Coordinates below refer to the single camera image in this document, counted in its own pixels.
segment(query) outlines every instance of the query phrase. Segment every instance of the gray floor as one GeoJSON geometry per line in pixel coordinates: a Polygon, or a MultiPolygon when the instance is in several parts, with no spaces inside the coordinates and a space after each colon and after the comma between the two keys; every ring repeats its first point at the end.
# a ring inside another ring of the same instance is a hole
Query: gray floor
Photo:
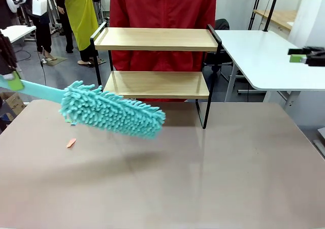
{"type": "MultiPolygon", "coordinates": [[[[96,74],[95,69],[79,66],[77,61],[80,59],[79,52],[76,48],[77,44],[74,42],[74,53],[67,54],[66,53],[66,39],[64,36],[59,36],[58,33],[52,36],[52,55],[66,57],[67,60],[55,65],[54,67],[50,67],[44,65],[44,71],[46,76],[47,85],[51,87],[56,87],[63,89],[66,86],[70,85],[76,80],[83,80],[85,84],[96,84],[96,74]]],[[[19,62],[20,67],[23,70],[23,74],[26,80],[44,84],[44,75],[40,65],[40,60],[36,51],[36,43],[35,42],[24,42],[22,44],[14,45],[15,51],[20,49],[26,50],[31,54],[30,59],[23,60],[19,62]]],[[[99,52],[100,58],[108,60],[107,52],[99,52]]],[[[24,51],[19,51],[16,53],[17,59],[24,59],[28,57],[28,54],[24,51]]],[[[105,63],[100,65],[102,82],[106,83],[109,75],[110,75],[110,67],[109,63],[105,63]]],[[[231,67],[223,67],[223,73],[228,76],[231,73],[231,67]]],[[[211,69],[206,67],[204,70],[204,76],[210,85],[211,82],[211,69]]],[[[214,102],[223,102],[225,93],[227,90],[228,83],[224,78],[219,76],[218,81],[215,84],[214,93],[212,100],[214,102]]],[[[261,102],[264,98],[263,95],[255,95],[252,94],[247,99],[247,95],[237,95],[237,89],[247,89],[247,83],[238,83],[236,82],[235,90],[232,96],[232,102],[261,102]]]]}

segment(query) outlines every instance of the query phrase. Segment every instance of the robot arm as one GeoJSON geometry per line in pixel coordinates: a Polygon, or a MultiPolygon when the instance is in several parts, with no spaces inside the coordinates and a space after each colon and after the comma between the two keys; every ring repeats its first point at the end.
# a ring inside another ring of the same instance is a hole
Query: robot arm
{"type": "MultiPolygon", "coordinates": [[[[17,8],[26,3],[26,0],[6,0],[11,12],[16,13],[17,8]]],[[[36,16],[42,16],[47,12],[47,0],[31,0],[32,1],[32,13],[36,16]]]]}

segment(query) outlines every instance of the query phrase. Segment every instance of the microfiber duster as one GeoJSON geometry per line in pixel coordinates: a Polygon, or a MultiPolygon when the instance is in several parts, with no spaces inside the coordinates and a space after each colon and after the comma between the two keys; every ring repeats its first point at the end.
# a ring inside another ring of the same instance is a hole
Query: microfiber duster
{"type": "MultiPolygon", "coordinates": [[[[166,115],[159,107],[141,101],[123,99],[123,96],[83,85],[76,81],[64,90],[21,80],[21,93],[61,103],[60,113],[81,124],[87,124],[124,135],[153,139],[161,130],[166,115]]],[[[10,89],[8,81],[0,76],[0,87],[10,89]]]]}

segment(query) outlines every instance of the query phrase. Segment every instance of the wooden table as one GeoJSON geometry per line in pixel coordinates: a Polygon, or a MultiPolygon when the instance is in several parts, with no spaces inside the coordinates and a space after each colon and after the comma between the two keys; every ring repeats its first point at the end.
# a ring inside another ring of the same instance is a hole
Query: wooden table
{"type": "MultiPolygon", "coordinates": [[[[265,18],[269,17],[270,11],[267,10],[254,10],[254,13],[265,18]]],[[[297,11],[278,11],[275,10],[272,14],[271,22],[277,24],[280,27],[286,28],[291,31],[292,26],[288,22],[294,22],[296,20],[297,11]]]]}
{"type": "Polygon", "coordinates": [[[65,123],[33,101],[0,135],[0,226],[319,228],[325,162],[275,104],[162,103],[156,140],[65,123]],[[77,138],[72,149],[66,149],[77,138]]]}

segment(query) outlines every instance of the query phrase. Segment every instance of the wooden shelf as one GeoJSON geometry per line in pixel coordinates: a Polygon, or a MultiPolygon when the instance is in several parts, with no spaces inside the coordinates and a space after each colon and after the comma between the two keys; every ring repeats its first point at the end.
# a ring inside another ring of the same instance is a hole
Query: wooden shelf
{"type": "Polygon", "coordinates": [[[107,27],[94,42],[96,50],[217,51],[207,29],[107,27]]]}
{"type": "Polygon", "coordinates": [[[112,71],[104,91],[125,98],[207,99],[209,90],[202,72],[112,71]]]}

